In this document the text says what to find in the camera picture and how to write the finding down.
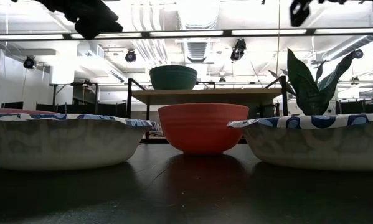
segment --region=dark table surface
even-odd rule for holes
[[[141,145],[102,169],[0,170],[0,223],[373,224],[373,172],[271,166],[243,144],[211,157]]]

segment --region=shelf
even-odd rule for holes
[[[179,103],[265,103],[281,95],[281,88],[216,89],[216,90],[144,90],[132,96],[150,105]]]

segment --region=orange bowl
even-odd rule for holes
[[[225,103],[188,103],[158,109],[167,141],[185,154],[218,154],[242,138],[229,121],[246,120],[248,108]]]

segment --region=paper bowl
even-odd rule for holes
[[[152,121],[87,114],[0,114],[0,168],[77,170],[128,160]]]
[[[373,114],[233,121],[261,160],[320,170],[373,170]]]

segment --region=teal bowl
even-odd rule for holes
[[[182,65],[163,65],[149,74],[155,90],[192,90],[197,80],[197,71]]]

